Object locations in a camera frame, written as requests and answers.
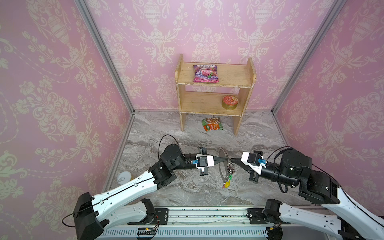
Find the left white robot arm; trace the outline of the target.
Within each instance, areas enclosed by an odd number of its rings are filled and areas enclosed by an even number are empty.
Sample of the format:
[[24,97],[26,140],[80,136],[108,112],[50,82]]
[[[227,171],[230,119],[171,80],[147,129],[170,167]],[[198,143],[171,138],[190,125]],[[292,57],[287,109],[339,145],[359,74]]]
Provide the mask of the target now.
[[106,228],[117,225],[118,209],[169,185],[177,178],[176,170],[198,169],[205,176],[208,168],[226,161],[224,157],[206,154],[205,148],[198,154],[184,155],[179,145],[167,146],[159,160],[137,178],[101,194],[93,196],[87,192],[78,197],[70,214],[77,239],[95,240]]

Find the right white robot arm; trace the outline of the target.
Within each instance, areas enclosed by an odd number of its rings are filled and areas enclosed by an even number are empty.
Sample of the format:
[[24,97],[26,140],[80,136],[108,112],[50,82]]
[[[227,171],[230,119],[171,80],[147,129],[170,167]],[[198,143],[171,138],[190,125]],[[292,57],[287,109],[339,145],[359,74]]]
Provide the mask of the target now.
[[320,168],[314,170],[312,158],[289,146],[274,153],[281,158],[280,163],[269,162],[257,151],[244,152],[240,159],[232,159],[232,162],[250,174],[250,181],[257,183],[259,178],[270,180],[279,185],[282,193],[286,193],[288,188],[298,188],[300,197],[330,210],[336,216],[315,215],[268,199],[263,209],[266,222],[278,226],[283,223],[298,224],[342,240],[384,238],[384,219],[353,200],[331,175]]

